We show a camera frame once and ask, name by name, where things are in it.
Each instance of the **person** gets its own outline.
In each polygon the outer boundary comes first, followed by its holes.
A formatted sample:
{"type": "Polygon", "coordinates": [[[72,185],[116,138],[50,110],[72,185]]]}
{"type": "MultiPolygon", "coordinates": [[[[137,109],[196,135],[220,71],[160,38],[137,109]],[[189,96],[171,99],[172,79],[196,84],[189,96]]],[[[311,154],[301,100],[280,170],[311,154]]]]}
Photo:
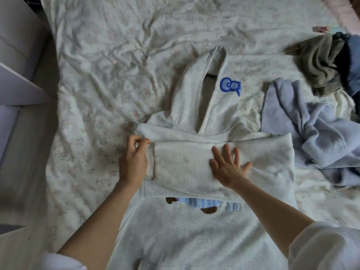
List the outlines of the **person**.
{"type": "MultiPolygon", "coordinates": [[[[133,135],[119,159],[121,180],[99,208],[83,223],[57,254],[42,257],[42,269],[105,269],[112,254],[123,215],[146,174],[149,139],[133,135]]],[[[360,230],[315,222],[290,205],[274,198],[247,179],[251,163],[240,166],[228,145],[225,155],[213,147],[210,166],[215,178],[238,193],[253,210],[271,239],[288,258],[288,268],[317,270],[360,269],[360,230]]]]}

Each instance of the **white sleeve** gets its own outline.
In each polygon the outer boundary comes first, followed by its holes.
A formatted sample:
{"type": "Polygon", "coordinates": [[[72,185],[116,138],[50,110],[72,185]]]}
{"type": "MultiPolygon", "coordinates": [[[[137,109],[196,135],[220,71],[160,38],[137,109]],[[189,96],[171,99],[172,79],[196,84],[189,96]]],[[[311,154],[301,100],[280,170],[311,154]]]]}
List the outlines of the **white sleeve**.
{"type": "Polygon", "coordinates": [[[289,270],[355,270],[360,266],[360,230],[314,222],[289,246],[289,270]]]}
{"type": "Polygon", "coordinates": [[[40,258],[40,270],[87,270],[87,268],[73,258],[45,253],[40,258]]]}

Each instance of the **light gray hoodie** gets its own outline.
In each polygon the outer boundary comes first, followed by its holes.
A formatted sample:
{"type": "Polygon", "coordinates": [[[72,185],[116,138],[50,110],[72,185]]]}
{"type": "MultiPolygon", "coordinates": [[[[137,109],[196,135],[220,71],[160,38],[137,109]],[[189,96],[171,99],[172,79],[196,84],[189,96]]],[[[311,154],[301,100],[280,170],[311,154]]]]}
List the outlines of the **light gray hoodie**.
{"type": "Polygon", "coordinates": [[[251,209],[212,175],[212,146],[239,147],[249,178],[296,207],[291,135],[253,133],[239,111],[240,82],[223,47],[189,63],[171,110],[152,115],[135,133],[151,140],[141,189],[124,216],[109,269],[287,269],[287,261],[251,209]],[[165,197],[239,202],[207,215],[165,197]]]}

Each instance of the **person's left arm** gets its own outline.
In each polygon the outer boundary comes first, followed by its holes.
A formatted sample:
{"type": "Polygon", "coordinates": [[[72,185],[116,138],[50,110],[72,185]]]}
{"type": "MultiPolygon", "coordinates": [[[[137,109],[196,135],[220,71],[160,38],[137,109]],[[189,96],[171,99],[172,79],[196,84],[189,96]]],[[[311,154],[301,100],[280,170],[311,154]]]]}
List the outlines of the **person's left arm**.
{"type": "Polygon", "coordinates": [[[149,139],[129,136],[127,152],[119,160],[121,180],[97,210],[63,245],[58,254],[78,260],[88,270],[106,268],[129,202],[146,174],[149,139]]]}

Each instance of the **floral pattern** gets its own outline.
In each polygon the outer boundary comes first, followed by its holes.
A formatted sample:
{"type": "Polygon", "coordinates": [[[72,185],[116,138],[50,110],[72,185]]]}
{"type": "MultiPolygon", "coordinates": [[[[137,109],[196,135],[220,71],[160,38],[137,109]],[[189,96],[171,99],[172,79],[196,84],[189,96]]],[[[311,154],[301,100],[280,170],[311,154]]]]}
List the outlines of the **floral pattern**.
{"type": "MultiPolygon", "coordinates": [[[[270,81],[300,79],[308,101],[330,102],[350,117],[343,92],[314,97],[297,61],[282,53],[336,25],[319,0],[42,0],[56,40],[59,129],[46,168],[52,251],[106,198],[132,127],[170,108],[186,64],[223,45],[241,81],[240,107],[260,129],[270,81]]],[[[360,228],[357,189],[334,189],[312,169],[297,169],[299,209],[317,220],[360,228]]]]}

